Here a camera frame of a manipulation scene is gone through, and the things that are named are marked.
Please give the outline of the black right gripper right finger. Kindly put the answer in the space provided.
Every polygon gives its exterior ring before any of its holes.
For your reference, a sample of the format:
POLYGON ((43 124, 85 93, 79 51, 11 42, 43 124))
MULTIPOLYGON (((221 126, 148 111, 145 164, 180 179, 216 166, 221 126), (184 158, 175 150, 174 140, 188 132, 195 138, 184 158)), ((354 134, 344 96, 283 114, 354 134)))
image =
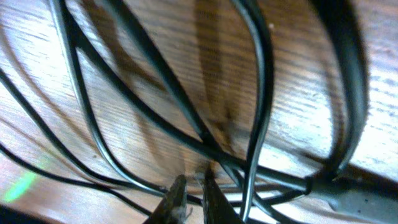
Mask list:
POLYGON ((204 224, 244 224, 215 181, 210 166, 203 181, 204 224))

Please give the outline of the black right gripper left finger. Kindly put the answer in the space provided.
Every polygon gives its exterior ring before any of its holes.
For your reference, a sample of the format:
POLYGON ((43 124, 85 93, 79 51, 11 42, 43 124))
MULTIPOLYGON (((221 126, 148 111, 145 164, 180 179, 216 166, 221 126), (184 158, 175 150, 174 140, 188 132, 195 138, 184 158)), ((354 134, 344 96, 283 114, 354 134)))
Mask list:
POLYGON ((152 215, 143 224, 184 224, 187 219, 187 180, 179 175, 152 215))

